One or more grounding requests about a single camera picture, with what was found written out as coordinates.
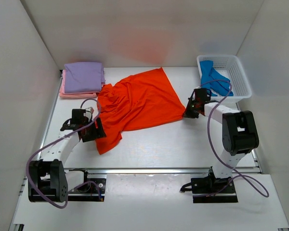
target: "pink towel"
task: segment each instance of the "pink towel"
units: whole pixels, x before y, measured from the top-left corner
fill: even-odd
[[[60,88],[60,92],[59,92],[59,96],[61,98],[69,98],[69,99],[85,99],[85,98],[96,98],[97,95],[96,93],[97,92],[82,92],[80,94],[75,94],[75,93],[72,93],[72,94],[66,94],[64,92],[64,86],[65,86],[65,82],[66,82],[66,71],[63,70],[62,72],[62,84],[61,84],[61,88]]]

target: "folded cloth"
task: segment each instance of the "folded cloth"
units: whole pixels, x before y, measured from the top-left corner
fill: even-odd
[[[87,98],[96,98],[97,92],[84,92],[84,93],[80,93],[80,94],[66,94],[64,91],[64,86],[65,86],[65,82],[66,82],[66,71],[63,70],[62,72],[62,84],[60,87],[60,91],[59,91],[59,96],[61,98],[69,98],[69,99],[87,99]]]
[[[220,94],[221,96],[225,96],[230,88],[229,83],[224,82],[224,81],[214,81],[211,83],[206,83],[209,82],[211,80],[226,80],[229,81],[230,80],[224,76],[222,76],[221,74],[219,74],[214,68],[213,68],[213,61],[201,61],[200,62],[200,68],[201,68],[201,72],[202,72],[202,77],[201,77],[201,87],[203,88],[207,88],[207,89],[212,89],[215,92],[217,92],[218,94]]]
[[[98,101],[107,136],[95,140],[99,154],[114,148],[122,131],[177,121],[185,111],[162,68],[129,76],[114,86],[104,85]]]
[[[104,68],[101,63],[79,62],[65,64],[65,94],[99,92],[105,83]]]

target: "white wall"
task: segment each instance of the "white wall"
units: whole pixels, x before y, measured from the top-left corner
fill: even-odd
[[[195,66],[236,54],[263,0],[22,0],[60,68]]]
[[[289,221],[289,0],[264,1],[238,56],[253,89],[240,106],[255,115],[258,156]]]
[[[18,0],[0,0],[0,231],[8,230],[59,70]]]

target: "plastic laundry basket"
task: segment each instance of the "plastic laundry basket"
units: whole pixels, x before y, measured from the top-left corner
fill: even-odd
[[[235,55],[199,55],[197,57],[197,64],[200,78],[202,77],[200,62],[207,60],[213,61],[213,68],[222,76],[230,79],[233,96],[227,97],[224,101],[225,103],[236,103],[251,96],[250,84],[240,60]],[[212,90],[212,92],[218,95],[212,97],[212,100],[219,101],[223,98],[215,91]]]

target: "red fabric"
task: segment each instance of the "red fabric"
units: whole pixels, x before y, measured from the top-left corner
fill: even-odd
[[[114,148],[122,131],[154,127],[182,119],[180,102],[162,68],[104,85],[98,95],[106,138],[96,140],[99,154]]]

